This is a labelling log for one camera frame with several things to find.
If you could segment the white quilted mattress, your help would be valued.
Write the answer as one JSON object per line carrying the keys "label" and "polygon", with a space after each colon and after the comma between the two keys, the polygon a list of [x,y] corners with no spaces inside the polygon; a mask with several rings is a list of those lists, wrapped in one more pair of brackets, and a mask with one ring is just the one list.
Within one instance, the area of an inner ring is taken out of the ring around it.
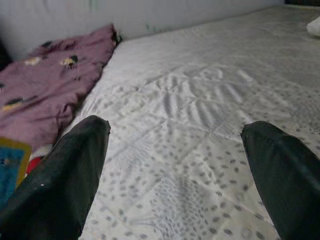
{"label": "white quilted mattress", "polygon": [[79,240],[280,240],[241,140],[269,122],[320,154],[320,7],[122,42],[73,123],[111,126]]}

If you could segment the colourful children's book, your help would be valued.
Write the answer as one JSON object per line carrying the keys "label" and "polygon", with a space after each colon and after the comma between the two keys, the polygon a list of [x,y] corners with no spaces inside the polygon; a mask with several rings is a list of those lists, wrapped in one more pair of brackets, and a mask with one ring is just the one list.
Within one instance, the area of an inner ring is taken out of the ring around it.
{"label": "colourful children's book", "polygon": [[0,136],[0,210],[26,176],[31,146]]}

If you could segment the beige pillow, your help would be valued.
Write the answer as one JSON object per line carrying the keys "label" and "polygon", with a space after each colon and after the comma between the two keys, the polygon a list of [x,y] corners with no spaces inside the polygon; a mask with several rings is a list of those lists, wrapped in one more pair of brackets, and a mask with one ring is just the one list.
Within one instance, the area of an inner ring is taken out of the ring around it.
{"label": "beige pillow", "polygon": [[320,38],[320,16],[308,23],[306,29],[310,35]]}

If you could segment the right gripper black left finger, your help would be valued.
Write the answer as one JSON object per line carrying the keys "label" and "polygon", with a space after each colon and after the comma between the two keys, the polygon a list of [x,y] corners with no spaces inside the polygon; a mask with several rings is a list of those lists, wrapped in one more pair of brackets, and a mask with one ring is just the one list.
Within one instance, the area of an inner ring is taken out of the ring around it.
{"label": "right gripper black left finger", "polygon": [[110,124],[91,115],[59,139],[0,210],[0,240],[78,240],[98,190]]}

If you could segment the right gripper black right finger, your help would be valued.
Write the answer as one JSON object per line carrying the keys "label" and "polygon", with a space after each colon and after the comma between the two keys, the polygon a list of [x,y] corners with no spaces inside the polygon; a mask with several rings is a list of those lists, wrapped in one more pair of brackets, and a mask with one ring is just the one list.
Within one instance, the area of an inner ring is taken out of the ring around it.
{"label": "right gripper black right finger", "polygon": [[320,240],[320,158],[266,121],[240,134],[249,167],[281,240]]}

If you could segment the pink cartoon print blanket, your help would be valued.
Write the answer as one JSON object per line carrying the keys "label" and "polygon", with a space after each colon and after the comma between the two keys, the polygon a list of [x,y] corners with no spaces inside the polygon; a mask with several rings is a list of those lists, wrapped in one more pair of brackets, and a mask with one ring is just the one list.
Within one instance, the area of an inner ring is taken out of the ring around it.
{"label": "pink cartoon print blanket", "polygon": [[71,123],[118,45],[108,24],[48,41],[0,71],[0,137],[31,146],[31,172]]}

